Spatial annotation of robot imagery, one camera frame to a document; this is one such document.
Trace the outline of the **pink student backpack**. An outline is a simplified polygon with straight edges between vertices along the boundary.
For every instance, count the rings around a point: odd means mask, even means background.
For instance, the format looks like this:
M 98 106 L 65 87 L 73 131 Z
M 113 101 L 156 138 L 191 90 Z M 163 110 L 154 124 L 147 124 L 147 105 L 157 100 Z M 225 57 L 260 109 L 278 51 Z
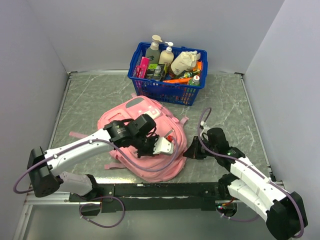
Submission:
M 183 153 L 187 150 L 187 137 L 184 125 L 188 117 L 176 118 L 172 112 L 161 105 L 158 101 L 146 96 L 132 95 L 132 99 L 108 110 L 97 122 L 97 128 L 101 129 L 113 120 L 136 119 L 142 114 L 148 114 L 156 123 L 156 131 L 160 137 L 168 141 L 176 139 L 178 144 L 177 156 L 172 159 L 171 155 L 159 154 L 156 156 L 142 156 L 138 158 L 137 150 L 130 146 L 121 150 L 130 158 L 128 161 L 119 150 L 109 152 L 110 156 L 117 160 L 104 166 L 105 170 L 127 168 L 143 180 L 156 183 L 173 179 L 185 166 L 186 157 Z

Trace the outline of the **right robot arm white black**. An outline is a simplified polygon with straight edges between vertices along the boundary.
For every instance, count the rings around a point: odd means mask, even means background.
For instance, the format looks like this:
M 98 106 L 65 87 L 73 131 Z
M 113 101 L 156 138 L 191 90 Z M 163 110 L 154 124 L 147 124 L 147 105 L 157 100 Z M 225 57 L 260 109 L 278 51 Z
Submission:
M 263 174 L 238 148 L 229 145 L 224 131 L 200 126 L 185 157 L 203 160 L 212 156 L 228 171 L 220 180 L 223 199 L 240 200 L 261 217 L 277 240 L 298 239 L 308 225 L 302 197 L 288 192 Z

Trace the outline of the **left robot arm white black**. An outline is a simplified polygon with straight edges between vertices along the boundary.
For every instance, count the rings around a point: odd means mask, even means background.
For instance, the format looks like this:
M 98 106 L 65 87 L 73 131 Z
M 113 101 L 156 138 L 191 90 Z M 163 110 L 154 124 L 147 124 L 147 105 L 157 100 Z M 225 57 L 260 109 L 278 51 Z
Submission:
M 137 119 L 113 120 L 91 135 L 62 147 L 48 150 L 36 147 L 31 150 L 27 164 L 32 191 L 37 198 L 64 191 L 93 201 L 99 195 L 95 178 L 67 172 L 67 168 L 98 154 L 130 146 L 137 149 L 140 157 L 153 156 L 159 138 L 156 129 L 152 117 L 142 114 Z

